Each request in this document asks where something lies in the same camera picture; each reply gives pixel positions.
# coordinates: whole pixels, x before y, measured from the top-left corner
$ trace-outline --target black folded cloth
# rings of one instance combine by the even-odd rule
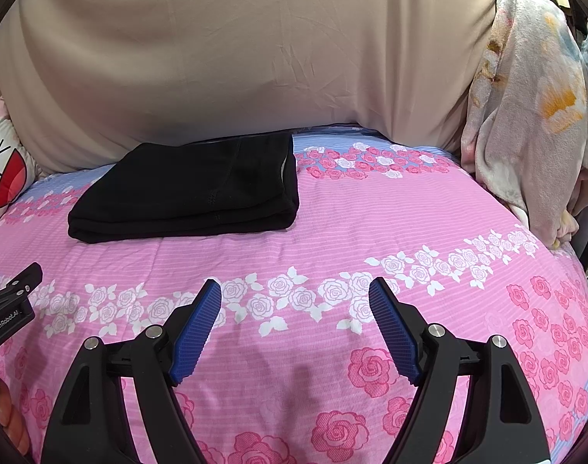
[[[264,232],[291,226],[297,211],[289,133],[183,147],[144,143],[81,196],[68,233],[93,244]]]

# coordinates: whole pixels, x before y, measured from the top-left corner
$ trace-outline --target floral blanket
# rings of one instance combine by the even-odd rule
[[[36,460],[83,340],[133,338],[214,278],[223,306],[176,390],[209,464],[382,462],[414,396],[369,309],[383,276],[456,336],[507,338],[560,462],[588,417],[588,289],[571,248],[551,254],[437,153],[352,129],[298,134],[295,151],[301,205],[283,232],[82,244],[66,216],[106,169],[40,181],[9,209],[0,286],[32,261],[44,272],[36,319],[0,348]],[[154,463],[131,379],[124,390]],[[466,392],[460,379],[436,463],[453,454]]]

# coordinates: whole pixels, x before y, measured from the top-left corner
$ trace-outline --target wrinkled fabric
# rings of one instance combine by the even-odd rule
[[[497,0],[461,146],[462,167],[547,247],[570,240],[588,205],[588,71],[549,0]]]

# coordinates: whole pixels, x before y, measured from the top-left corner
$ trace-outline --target plush blanket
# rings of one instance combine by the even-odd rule
[[[571,248],[552,254],[444,156],[345,129],[294,142],[300,209],[286,231],[83,244],[66,217],[107,168],[40,181],[5,214],[0,284],[32,261],[44,272],[36,319],[0,348],[36,460],[83,340],[133,338],[212,277],[223,306],[176,389],[209,464],[382,462],[415,393],[369,309],[369,282],[383,276],[428,322],[507,338],[559,463],[588,417],[588,289]],[[436,463],[451,458],[466,392],[461,379]]]
[[[588,71],[549,0],[497,0],[470,87],[462,167],[549,247],[588,205]]]

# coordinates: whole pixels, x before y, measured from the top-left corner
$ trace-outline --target beige pillow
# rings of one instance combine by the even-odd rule
[[[18,0],[0,91],[45,171],[358,122],[457,148],[495,0]]]

